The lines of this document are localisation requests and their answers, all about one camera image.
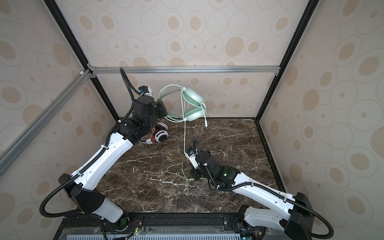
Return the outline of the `mint green headphones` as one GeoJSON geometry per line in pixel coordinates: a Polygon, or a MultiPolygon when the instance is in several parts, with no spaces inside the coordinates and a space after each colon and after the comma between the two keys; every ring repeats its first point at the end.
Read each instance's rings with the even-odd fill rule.
{"type": "Polygon", "coordinates": [[[204,98],[193,89],[178,84],[167,85],[161,89],[158,95],[158,101],[162,101],[164,97],[176,92],[180,93],[182,115],[178,116],[172,114],[170,110],[167,110],[165,119],[172,123],[182,123],[204,118],[205,127],[208,127],[206,116],[207,106],[204,98]]]}

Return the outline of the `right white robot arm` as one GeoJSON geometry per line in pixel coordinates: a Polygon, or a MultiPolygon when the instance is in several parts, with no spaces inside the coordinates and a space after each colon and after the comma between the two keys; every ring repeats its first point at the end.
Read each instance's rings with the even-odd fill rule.
{"type": "Polygon", "coordinates": [[[210,152],[196,147],[189,148],[185,155],[196,181],[204,177],[212,190],[234,192],[266,207],[244,207],[240,211],[240,220],[248,226],[283,231],[292,240],[327,240],[334,236],[332,225],[313,210],[306,195],[283,193],[263,185],[236,168],[221,166],[210,152]]]}

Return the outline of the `white black headphones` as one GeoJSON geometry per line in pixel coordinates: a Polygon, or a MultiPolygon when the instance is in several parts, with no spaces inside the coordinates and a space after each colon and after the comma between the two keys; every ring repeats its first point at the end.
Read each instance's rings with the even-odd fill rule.
{"type": "Polygon", "coordinates": [[[151,138],[147,140],[140,140],[140,142],[148,145],[154,143],[163,143],[169,138],[169,134],[169,127],[165,123],[159,122],[156,123],[156,125],[152,128],[151,138]]]}

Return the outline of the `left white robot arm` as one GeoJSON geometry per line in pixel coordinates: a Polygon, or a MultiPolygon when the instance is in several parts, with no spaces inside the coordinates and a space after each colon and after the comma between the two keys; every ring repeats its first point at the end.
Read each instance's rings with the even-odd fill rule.
{"type": "Polygon", "coordinates": [[[113,164],[142,137],[149,134],[157,121],[167,115],[162,101],[150,96],[140,96],[133,101],[133,115],[119,120],[107,134],[105,144],[83,166],[71,175],[59,178],[60,186],[41,203],[39,211],[43,217],[58,218],[70,214],[95,214],[111,223],[118,222],[124,211],[108,200],[97,189],[97,185],[113,164]],[[78,206],[76,210],[49,213],[46,205],[61,190],[78,206]]]}

